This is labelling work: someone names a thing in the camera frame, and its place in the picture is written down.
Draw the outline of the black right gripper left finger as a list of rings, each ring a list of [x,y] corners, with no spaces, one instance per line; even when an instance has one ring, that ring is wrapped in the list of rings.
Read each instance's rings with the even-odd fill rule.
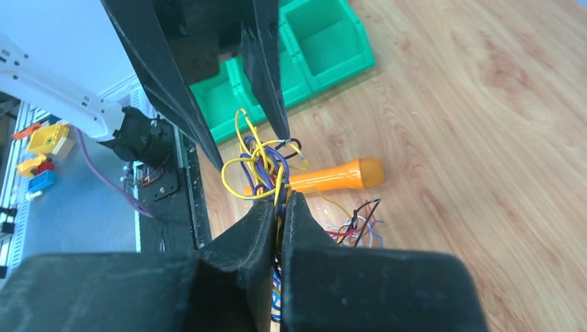
[[[1,330],[268,331],[274,214],[262,199],[194,252],[28,258],[1,289]]]

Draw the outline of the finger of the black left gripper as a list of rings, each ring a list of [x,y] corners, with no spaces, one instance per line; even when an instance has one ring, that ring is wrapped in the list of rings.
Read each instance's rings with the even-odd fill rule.
[[[221,170],[224,162],[194,94],[174,60],[151,1],[102,1],[151,105],[197,143]]]
[[[244,72],[275,135],[288,139],[290,129],[280,75],[279,9],[278,1],[245,2]]]

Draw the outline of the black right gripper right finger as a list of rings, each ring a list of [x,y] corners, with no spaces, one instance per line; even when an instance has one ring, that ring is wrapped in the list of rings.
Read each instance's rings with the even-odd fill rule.
[[[305,197],[291,196],[282,237],[282,331],[486,331],[473,279],[441,252],[334,243]]]

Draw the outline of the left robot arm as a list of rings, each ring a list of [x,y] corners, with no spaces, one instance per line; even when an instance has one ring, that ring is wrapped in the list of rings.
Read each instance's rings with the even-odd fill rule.
[[[274,133],[282,97],[278,1],[2,1],[1,91],[71,123],[126,161],[158,167],[168,148],[140,111],[105,91],[135,75],[150,104],[224,165],[190,86],[242,54]]]

